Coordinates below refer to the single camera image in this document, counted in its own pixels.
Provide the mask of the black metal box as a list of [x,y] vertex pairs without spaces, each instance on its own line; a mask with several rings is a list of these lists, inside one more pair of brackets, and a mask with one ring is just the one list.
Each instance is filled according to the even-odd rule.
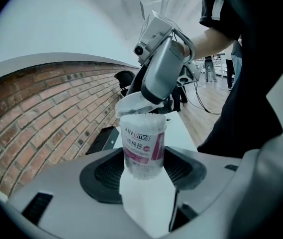
[[86,152],[86,155],[90,155],[92,153],[100,152],[103,150],[113,149],[118,136],[119,131],[114,126],[103,128]]

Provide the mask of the white ceiling unit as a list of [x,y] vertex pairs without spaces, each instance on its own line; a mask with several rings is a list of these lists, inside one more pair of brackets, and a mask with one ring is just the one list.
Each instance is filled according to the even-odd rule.
[[155,11],[160,15],[165,15],[169,0],[140,0],[141,13],[144,20]]

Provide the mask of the small white cylinder object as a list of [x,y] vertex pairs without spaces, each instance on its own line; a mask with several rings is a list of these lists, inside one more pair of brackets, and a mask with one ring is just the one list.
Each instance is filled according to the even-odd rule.
[[115,105],[125,164],[137,179],[153,179],[162,171],[167,122],[165,115],[152,113],[162,106],[151,103],[141,92],[126,95]]

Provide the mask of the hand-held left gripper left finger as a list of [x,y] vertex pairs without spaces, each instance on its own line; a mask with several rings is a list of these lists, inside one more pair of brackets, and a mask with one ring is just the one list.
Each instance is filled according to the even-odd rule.
[[[101,151],[46,168],[9,197],[10,217],[32,239],[151,239],[121,204],[100,203],[80,185],[86,165],[114,152]],[[38,193],[52,199],[35,225],[22,212]]]

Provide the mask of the person's right forearm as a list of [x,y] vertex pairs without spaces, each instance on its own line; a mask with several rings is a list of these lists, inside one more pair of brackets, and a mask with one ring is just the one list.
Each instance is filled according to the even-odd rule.
[[215,28],[209,28],[190,40],[194,45],[193,58],[195,60],[218,54],[234,42],[234,39],[227,37]]

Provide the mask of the white railing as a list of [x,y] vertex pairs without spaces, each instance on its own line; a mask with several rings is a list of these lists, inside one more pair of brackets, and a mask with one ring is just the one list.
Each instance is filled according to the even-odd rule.
[[213,55],[212,60],[216,75],[220,76],[221,78],[227,77],[225,53],[218,53],[216,55]]

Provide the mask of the black office chair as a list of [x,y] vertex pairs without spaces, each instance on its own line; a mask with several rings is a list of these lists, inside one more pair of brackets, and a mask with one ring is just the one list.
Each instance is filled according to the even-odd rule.
[[[135,74],[131,71],[124,70],[116,73],[114,77],[119,81],[120,93],[122,95],[120,98],[122,99],[127,95],[130,85],[135,78]],[[173,111],[179,112],[181,110],[181,103],[185,104],[187,102],[185,87],[175,87],[170,96],[163,101],[162,107],[158,107],[149,112],[154,114],[167,114]]]

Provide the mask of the person's black clothing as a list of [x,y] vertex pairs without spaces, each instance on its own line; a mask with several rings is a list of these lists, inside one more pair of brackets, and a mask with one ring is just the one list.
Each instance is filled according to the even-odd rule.
[[241,158],[283,131],[266,98],[283,74],[283,0],[202,0],[200,23],[242,40],[242,69],[198,151]]

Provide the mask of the person's right hand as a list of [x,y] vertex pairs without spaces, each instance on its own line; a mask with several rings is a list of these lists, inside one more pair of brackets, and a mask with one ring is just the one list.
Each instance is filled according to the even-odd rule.
[[178,41],[172,41],[173,45],[182,53],[184,57],[188,57],[190,54],[190,49],[187,45],[180,43]]

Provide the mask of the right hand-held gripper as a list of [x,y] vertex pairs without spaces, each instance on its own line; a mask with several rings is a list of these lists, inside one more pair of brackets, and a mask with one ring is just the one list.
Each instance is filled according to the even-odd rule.
[[[185,59],[173,44],[172,33],[189,48],[189,56]],[[158,105],[173,91],[183,64],[194,59],[194,44],[174,22],[155,11],[150,13],[141,29],[141,64],[151,56],[149,65],[143,65],[134,77],[130,94],[141,91],[145,99]]]

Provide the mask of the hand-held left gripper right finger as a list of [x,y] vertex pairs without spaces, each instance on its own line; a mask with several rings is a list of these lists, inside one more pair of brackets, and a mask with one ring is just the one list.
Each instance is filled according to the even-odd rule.
[[177,211],[165,239],[226,239],[231,212],[225,189],[240,158],[166,147],[165,169],[175,185]]

